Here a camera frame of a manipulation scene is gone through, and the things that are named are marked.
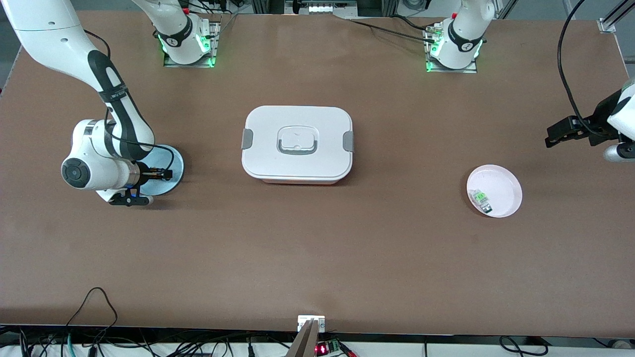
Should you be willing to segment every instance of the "white lid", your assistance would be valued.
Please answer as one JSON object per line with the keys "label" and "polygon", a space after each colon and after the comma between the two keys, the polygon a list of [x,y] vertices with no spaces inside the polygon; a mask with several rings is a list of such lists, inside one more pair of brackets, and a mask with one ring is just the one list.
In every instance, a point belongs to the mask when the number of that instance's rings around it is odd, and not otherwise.
{"label": "white lid", "polygon": [[523,200],[523,190],[516,176],[497,165],[474,169],[467,178],[467,195],[479,212],[496,218],[512,215]]}
{"label": "white lid", "polygon": [[337,181],[351,170],[351,117],[334,107],[257,107],[245,123],[243,168],[269,180]]}

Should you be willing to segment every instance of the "brown tabletop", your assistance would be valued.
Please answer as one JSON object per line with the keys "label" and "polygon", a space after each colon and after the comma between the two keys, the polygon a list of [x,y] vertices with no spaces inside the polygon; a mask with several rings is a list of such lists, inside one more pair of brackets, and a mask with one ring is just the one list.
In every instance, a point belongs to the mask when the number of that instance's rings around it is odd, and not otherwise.
{"label": "brown tabletop", "polygon": [[[635,336],[635,166],[585,140],[543,141],[572,114],[561,22],[494,21],[478,74],[440,74],[420,43],[333,16],[240,15],[214,69],[162,68],[143,13],[80,17],[185,178],[147,208],[65,184],[73,127],[104,105],[22,52],[0,100],[1,323],[65,323],[102,286],[119,325],[293,330],[314,313],[341,332]],[[584,114],[627,79],[595,22],[572,23],[563,57]],[[333,186],[251,178],[241,132],[260,105],[346,110],[351,173]],[[523,186],[509,218],[465,197],[488,163]],[[76,322],[110,319],[95,297]]]}

